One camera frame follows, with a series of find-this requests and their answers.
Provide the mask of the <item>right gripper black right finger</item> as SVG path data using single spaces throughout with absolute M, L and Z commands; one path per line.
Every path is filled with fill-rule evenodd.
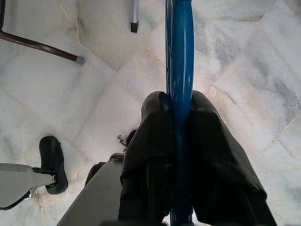
M 199 91 L 192 94 L 188 132 L 192 205 L 198 221 L 211 226 L 277 226 L 243 147 Z

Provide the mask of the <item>grey robot left leg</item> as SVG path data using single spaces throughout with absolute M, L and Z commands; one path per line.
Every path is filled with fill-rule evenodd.
M 30 199 L 37 188 L 56 183 L 53 170 L 0 163 L 0 210 L 9 210 Z

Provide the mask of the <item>blue plastic clothes hanger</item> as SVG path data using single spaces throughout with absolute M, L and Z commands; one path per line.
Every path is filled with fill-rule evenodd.
M 193 41 L 191 0 L 166 0 L 166 92 L 171 99 L 174 114 L 174 142 L 178 162 L 175 198 L 170 211 L 171 226 L 192 223 L 186 122 L 192 97 Z

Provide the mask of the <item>black robot left foot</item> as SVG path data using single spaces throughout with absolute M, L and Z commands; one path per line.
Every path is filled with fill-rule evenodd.
M 68 188 L 68 180 L 64 169 L 64 156 L 61 143 L 54 136 L 46 136 L 39 143 L 41 168 L 54 172 L 56 181 L 53 185 L 47 185 L 49 194 L 57 195 Z

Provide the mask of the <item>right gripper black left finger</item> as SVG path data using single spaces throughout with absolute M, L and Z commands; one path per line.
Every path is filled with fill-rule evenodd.
M 119 220 L 159 224 L 169 214 L 176 183 L 173 114 L 165 92 L 147 96 L 141 123 L 126 148 Z

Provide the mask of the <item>marble top folding table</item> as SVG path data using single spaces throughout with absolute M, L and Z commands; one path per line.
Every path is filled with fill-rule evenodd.
M 33 48 L 39 51 L 43 51 L 58 57 L 62 57 L 64 59 L 73 61 L 79 65 L 83 65 L 85 63 L 85 59 L 82 56 L 77 56 L 61 49 L 36 42 L 33 40 L 29 40 L 23 37 L 19 37 L 7 32 L 3 31 L 4 25 L 4 17 L 5 17 L 5 8 L 6 8 L 6 0 L 0 0 L 0 40 L 5 40 L 8 42 L 12 42 L 14 44 L 22 45 L 28 48 Z

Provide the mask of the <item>silver metal clothes rack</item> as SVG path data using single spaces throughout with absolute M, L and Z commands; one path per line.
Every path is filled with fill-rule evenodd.
M 130 30 L 133 33 L 138 31 L 138 0 L 131 0 L 131 20 L 130 20 Z

